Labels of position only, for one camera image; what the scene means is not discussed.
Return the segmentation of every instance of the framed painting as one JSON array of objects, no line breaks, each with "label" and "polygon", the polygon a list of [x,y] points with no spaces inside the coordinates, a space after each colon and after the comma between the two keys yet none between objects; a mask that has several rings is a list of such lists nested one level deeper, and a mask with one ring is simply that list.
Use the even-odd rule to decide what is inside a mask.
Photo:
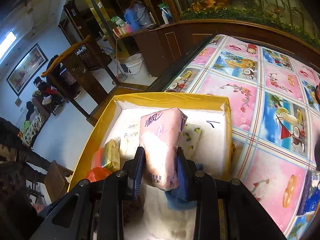
[{"label": "framed painting", "polygon": [[48,61],[38,43],[22,58],[7,78],[13,91],[19,96],[30,79]]}]

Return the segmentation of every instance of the glass panel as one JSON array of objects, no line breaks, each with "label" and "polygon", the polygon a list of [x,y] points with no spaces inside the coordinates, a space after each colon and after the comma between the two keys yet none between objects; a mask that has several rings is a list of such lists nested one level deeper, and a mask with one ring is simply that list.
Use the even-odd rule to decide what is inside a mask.
[{"label": "glass panel", "polygon": [[181,19],[234,19],[293,34],[320,49],[319,30],[299,0],[176,0]]}]

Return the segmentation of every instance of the blue plastic pitcher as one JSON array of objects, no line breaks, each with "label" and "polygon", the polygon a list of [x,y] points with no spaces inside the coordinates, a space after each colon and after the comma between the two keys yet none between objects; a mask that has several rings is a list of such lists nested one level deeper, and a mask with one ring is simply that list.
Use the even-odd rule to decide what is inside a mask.
[{"label": "blue plastic pitcher", "polygon": [[130,8],[125,10],[124,18],[130,24],[131,30],[136,32],[141,29],[139,21],[133,19],[134,11]]}]

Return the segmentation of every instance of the tissue package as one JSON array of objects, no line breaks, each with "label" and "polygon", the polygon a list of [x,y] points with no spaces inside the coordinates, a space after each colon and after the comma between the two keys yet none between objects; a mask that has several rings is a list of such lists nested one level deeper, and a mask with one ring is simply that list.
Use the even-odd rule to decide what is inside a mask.
[{"label": "tissue package", "polygon": [[179,186],[176,153],[186,120],[177,108],[141,117],[139,143],[146,152],[144,179],[150,186],[164,191]]}]

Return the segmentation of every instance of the handwritten mark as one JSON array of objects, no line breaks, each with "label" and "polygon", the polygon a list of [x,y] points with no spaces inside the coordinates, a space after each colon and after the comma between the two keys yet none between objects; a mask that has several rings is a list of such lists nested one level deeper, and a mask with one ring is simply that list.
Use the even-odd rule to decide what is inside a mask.
[{"label": "handwritten mark", "polygon": [[215,122],[215,121],[207,121],[207,123],[211,124],[212,128],[214,128],[214,126],[212,124],[213,122]]}]

